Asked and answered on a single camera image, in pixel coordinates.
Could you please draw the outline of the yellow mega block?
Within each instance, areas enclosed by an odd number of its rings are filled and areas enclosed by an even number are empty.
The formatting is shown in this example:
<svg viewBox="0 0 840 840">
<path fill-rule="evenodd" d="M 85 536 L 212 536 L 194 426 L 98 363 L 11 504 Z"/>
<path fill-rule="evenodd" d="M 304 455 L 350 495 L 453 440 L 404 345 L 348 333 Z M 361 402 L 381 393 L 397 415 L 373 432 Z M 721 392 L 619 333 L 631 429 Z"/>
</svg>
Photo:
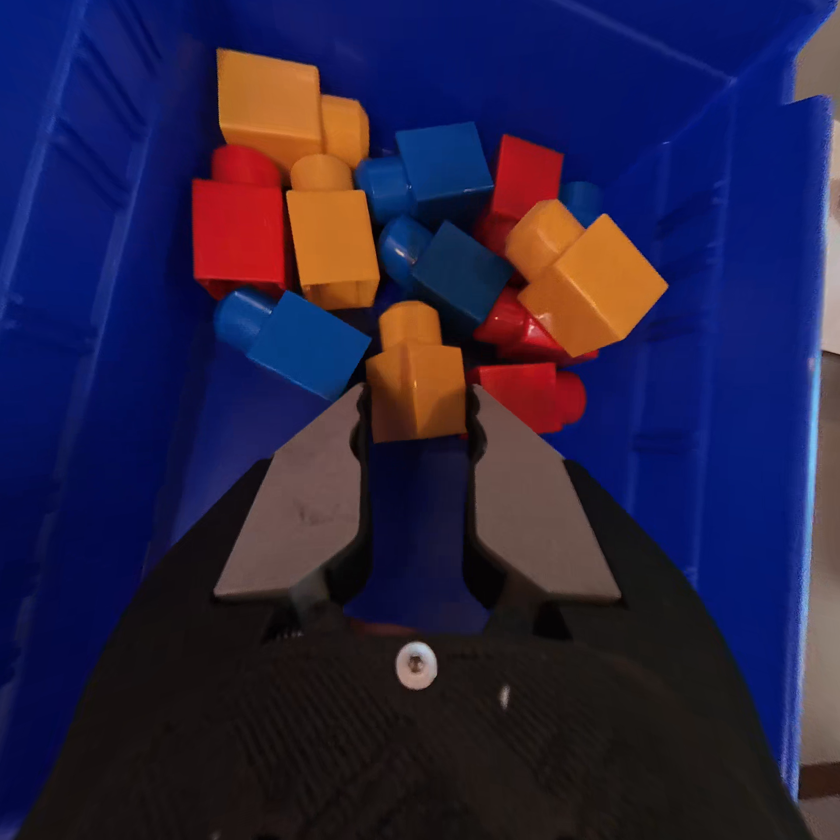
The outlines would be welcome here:
<svg viewBox="0 0 840 840">
<path fill-rule="evenodd" d="M 438 312 L 397 302 L 379 318 L 381 352 L 365 363 L 375 444 L 466 434 L 462 349 L 443 343 Z"/>
</svg>

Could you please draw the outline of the pile of blocks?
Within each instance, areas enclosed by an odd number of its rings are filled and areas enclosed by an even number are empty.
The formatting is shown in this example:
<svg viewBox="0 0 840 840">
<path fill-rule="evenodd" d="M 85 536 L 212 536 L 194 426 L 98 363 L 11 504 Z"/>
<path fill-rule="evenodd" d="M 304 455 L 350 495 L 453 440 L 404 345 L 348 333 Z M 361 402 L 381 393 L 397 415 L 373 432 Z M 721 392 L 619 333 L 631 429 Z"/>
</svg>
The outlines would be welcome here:
<svg viewBox="0 0 840 840">
<path fill-rule="evenodd" d="M 336 400 L 382 351 L 397 302 L 437 310 L 443 343 L 537 434 L 575 424 L 568 367 L 626 339 L 668 288 L 563 155 L 508 133 L 493 164 L 473 122 L 395 133 L 370 156 L 361 103 L 312 65 L 219 49 L 223 144 L 192 183 L 193 276 L 217 340 Z"/>
</svg>

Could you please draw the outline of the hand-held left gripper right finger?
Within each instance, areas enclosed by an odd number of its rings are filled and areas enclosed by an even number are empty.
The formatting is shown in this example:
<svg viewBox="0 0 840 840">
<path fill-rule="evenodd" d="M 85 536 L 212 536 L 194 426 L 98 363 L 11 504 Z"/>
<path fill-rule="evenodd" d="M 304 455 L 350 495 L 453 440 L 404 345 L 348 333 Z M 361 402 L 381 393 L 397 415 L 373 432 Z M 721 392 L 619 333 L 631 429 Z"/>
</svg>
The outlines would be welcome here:
<svg viewBox="0 0 840 840">
<path fill-rule="evenodd" d="M 614 606 L 621 591 L 564 457 L 480 385 L 467 387 L 463 574 L 491 621 Z"/>
</svg>

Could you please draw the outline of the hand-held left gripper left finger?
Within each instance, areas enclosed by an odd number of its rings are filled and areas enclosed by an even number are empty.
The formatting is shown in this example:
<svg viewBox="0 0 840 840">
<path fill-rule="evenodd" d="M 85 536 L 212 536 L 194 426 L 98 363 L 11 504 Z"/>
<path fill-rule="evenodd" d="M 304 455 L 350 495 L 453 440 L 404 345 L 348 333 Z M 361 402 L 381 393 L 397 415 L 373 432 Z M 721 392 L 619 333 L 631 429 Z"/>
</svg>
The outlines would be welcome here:
<svg viewBox="0 0 840 840">
<path fill-rule="evenodd" d="M 370 388 L 358 384 L 272 456 L 215 587 L 224 602 L 342 608 L 373 565 Z"/>
</svg>

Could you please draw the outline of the blue plastic storage bin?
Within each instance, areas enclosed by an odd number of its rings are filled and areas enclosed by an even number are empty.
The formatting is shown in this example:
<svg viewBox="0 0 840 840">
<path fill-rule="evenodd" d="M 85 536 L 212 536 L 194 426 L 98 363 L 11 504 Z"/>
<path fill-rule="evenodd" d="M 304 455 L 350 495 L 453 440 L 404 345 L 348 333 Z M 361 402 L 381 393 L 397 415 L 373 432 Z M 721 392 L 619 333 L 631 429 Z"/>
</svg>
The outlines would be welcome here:
<svg viewBox="0 0 840 840">
<path fill-rule="evenodd" d="M 216 49 L 319 68 L 371 147 L 565 156 L 668 283 L 550 436 L 686 574 L 800 764 L 835 2 L 2 2 L 2 836 L 169 547 L 324 402 L 217 343 L 191 187 Z"/>
</svg>

